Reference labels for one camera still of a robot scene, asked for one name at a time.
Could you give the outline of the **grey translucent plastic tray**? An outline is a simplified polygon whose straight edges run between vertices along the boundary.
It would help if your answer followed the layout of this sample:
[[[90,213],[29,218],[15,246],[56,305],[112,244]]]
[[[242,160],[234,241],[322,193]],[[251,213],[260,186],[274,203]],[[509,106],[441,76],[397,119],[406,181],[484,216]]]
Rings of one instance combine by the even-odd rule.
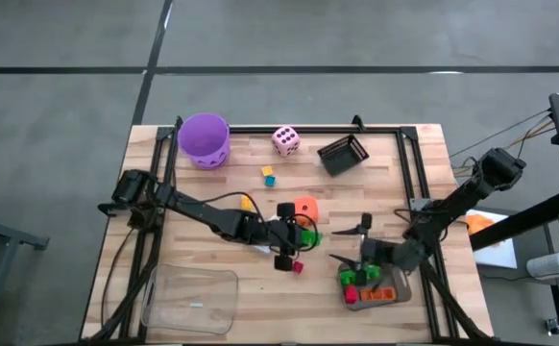
[[[391,265],[383,265],[379,266],[381,268],[380,277],[374,280],[370,284],[366,285],[356,285],[358,292],[359,292],[359,300],[352,305],[346,304],[344,299],[344,290],[346,286],[342,286],[338,280],[338,272],[337,272],[337,280],[341,287],[342,292],[342,300],[347,309],[351,311],[359,311],[363,309],[371,309],[380,306],[392,305],[396,303],[404,303],[411,299],[412,292],[409,286],[409,282],[406,279],[405,274],[399,268],[396,268]],[[392,286],[396,289],[397,299],[392,302],[363,302],[360,299],[360,290],[362,288],[377,288],[377,287],[388,287]]]

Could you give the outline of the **white paper roll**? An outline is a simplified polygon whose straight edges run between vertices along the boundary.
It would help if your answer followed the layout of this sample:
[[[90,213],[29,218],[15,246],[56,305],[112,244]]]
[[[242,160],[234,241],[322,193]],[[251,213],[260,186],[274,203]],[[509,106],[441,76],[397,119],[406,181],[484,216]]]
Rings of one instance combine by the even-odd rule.
[[[534,279],[547,280],[559,277],[559,252],[530,259],[525,269]]]

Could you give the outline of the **black slotted plastic basket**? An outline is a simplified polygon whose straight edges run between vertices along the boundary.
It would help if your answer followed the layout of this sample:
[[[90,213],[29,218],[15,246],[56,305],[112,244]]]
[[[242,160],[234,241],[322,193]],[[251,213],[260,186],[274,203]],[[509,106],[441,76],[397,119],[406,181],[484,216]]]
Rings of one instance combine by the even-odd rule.
[[[331,177],[343,174],[369,158],[364,146],[354,135],[335,140],[319,149],[317,154]]]

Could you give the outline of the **long green toy brick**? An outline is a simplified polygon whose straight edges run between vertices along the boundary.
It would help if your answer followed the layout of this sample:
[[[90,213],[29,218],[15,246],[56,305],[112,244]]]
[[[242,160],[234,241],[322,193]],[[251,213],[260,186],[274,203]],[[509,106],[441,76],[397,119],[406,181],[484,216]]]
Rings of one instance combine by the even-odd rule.
[[[338,276],[341,285],[366,285],[380,277],[381,268],[378,265],[368,264],[363,267],[363,270],[365,278],[358,279],[355,270],[350,269],[346,265],[340,266]]]

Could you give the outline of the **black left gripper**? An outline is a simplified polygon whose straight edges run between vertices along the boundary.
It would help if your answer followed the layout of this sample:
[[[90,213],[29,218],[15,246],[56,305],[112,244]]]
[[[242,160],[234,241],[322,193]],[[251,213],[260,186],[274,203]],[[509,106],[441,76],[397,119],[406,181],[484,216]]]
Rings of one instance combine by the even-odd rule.
[[[274,257],[276,270],[293,272],[292,259],[304,246],[303,227],[296,220],[295,204],[279,203],[279,219],[261,222],[258,218],[244,217],[241,221],[241,239],[245,244],[279,248]]]

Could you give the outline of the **pink foam die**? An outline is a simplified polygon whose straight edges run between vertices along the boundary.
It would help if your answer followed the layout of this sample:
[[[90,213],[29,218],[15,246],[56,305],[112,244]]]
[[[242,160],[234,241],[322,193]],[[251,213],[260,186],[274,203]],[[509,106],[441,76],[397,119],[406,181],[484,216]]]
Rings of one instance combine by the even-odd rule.
[[[282,157],[295,154],[301,143],[299,134],[289,126],[278,128],[272,134],[271,140],[277,153]]]

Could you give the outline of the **black diagonal beam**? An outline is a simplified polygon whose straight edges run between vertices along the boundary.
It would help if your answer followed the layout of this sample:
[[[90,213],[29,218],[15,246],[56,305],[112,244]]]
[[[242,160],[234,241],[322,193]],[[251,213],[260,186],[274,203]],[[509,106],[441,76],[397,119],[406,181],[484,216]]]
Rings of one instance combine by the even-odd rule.
[[[521,235],[559,216],[559,193],[470,236],[474,251]]]

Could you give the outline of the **white board on floor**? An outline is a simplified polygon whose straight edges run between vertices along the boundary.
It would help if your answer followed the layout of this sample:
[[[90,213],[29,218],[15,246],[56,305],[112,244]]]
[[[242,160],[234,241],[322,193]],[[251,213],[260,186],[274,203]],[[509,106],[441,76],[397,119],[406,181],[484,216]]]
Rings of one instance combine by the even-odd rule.
[[[495,221],[495,223],[507,218],[507,215],[488,212],[483,210],[469,210],[469,214],[480,214]],[[477,264],[490,265],[502,268],[517,269],[517,259],[513,239],[506,239],[502,242],[474,251],[474,259]]]

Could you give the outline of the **orange foam die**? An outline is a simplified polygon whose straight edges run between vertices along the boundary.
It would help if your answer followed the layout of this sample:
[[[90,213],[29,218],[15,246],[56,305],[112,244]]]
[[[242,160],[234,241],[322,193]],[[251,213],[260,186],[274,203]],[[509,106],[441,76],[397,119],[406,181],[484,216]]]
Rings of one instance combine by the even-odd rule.
[[[319,209],[317,200],[311,196],[302,196],[294,199],[296,222],[309,227],[312,222],[317,223],[319,219]]]

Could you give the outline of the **clear plastic bin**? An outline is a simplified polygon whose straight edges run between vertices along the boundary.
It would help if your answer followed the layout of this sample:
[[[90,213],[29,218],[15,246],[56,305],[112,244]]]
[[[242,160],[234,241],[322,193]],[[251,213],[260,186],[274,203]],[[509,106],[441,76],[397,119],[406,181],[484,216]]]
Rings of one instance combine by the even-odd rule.
[[[140,323],[149,329],[226,334],[237,297],[238,277],[230,270],[160,264],[146,284]]]

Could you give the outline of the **orange wedge toy brick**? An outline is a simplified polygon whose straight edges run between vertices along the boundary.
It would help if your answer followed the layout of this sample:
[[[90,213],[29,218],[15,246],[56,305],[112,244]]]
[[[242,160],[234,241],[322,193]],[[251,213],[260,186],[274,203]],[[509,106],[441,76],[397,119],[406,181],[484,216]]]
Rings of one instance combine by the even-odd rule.
[[[392,302],[397,299],[396,289],[392,286],[362,288],[360,299],[363,302]]]

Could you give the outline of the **orange object beside table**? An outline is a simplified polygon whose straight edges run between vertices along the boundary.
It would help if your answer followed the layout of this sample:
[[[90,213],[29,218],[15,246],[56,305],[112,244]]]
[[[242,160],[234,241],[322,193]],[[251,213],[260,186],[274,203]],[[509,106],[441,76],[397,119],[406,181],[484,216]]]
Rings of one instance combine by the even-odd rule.
[[[469,214],[465,217],[469,235],[475,235],[480,231],[495,224],[495,221],[480,214]]]

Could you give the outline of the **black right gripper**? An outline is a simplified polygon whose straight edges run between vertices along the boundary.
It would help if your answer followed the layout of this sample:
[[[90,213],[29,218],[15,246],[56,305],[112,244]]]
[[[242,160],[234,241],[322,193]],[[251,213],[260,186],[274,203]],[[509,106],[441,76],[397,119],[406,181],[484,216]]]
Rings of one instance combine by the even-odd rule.
[[[361,221],[353,228],[344,231],[333,232],[334,235],[367,235],[372,227],[372,215],[370,213],[362,213]],[[355,270],[357,278],[365,278],[363,270],[364,264],[375,263],[376,265],[394,264],[393,260],[397,243],[378,240],[374,238],[365,238],[360,245],[360,255],[356,259],[348,259],[338,255],[330,255],[332,258],[341,262],[340,266],[346,265],[350,269]]]

